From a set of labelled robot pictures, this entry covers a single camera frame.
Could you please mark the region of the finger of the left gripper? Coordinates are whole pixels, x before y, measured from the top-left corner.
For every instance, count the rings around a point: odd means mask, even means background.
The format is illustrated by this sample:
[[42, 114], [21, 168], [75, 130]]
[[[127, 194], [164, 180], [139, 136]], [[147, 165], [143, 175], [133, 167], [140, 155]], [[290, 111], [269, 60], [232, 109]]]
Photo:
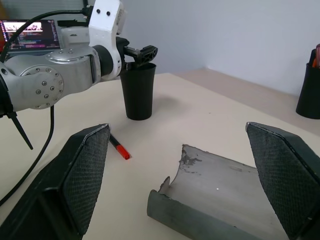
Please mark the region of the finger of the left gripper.
[[158, 53], [158, 48], [153, 45], [148, 45], [139, 50], [134, 57], [134, 62], [137, 66], [145, 65], [151, 62]]

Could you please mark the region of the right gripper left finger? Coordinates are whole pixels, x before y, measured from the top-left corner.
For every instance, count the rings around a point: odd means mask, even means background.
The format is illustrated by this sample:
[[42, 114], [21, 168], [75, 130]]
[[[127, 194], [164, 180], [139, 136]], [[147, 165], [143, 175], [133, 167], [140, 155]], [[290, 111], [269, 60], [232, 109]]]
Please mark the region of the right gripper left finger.
[[35, 177], [0, 226], [2, 240], [81, 240], [101, 190], [108, 124], [69, 137]]

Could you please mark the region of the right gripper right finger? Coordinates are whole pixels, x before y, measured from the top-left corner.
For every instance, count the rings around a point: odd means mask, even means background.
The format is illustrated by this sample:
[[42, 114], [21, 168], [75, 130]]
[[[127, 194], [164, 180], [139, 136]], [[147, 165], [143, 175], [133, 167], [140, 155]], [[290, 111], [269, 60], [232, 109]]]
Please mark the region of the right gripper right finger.
[[320, 158], [296, 134], [248, 122], [258, 176], [290, 240], [320, 238]]

